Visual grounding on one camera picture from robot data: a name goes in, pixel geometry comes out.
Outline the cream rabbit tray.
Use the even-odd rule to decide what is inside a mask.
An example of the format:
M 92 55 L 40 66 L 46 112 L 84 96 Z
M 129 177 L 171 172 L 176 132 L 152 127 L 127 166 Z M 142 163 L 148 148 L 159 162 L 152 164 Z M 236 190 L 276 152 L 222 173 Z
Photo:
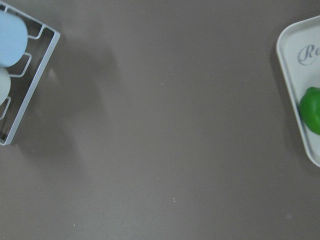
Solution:
M 277 39 L 276 53 L 306 155 L 319 167 L 320 136 L 301 119 L 299 103 L 309 87 L 320 86 L 320 17 L 286 27 Z

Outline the blue plastic cup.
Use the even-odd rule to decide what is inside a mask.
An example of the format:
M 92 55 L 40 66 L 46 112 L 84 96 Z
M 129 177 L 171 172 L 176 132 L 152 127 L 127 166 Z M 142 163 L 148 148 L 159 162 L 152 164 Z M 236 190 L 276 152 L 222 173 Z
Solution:
M 24 21 L 11 13 L 0 11 L 0 66 L 11 67 L 24 55 L 28 30 Z

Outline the white plastic cup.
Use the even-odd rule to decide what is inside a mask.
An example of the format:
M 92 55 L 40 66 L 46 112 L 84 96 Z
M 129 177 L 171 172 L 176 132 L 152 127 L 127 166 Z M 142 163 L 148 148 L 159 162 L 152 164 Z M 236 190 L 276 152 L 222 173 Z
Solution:
M 0 105 L 6 100 L 11 89 L 11 77 L 8 71 L 0 68 Z

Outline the green lime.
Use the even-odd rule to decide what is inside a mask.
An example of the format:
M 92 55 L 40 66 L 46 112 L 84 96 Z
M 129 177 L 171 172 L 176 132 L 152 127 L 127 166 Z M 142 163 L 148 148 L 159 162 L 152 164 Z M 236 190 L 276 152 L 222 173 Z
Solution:
M 299 103 L 299 113 L 311 132 L 320 134 L 320 88 L 309 87 Z

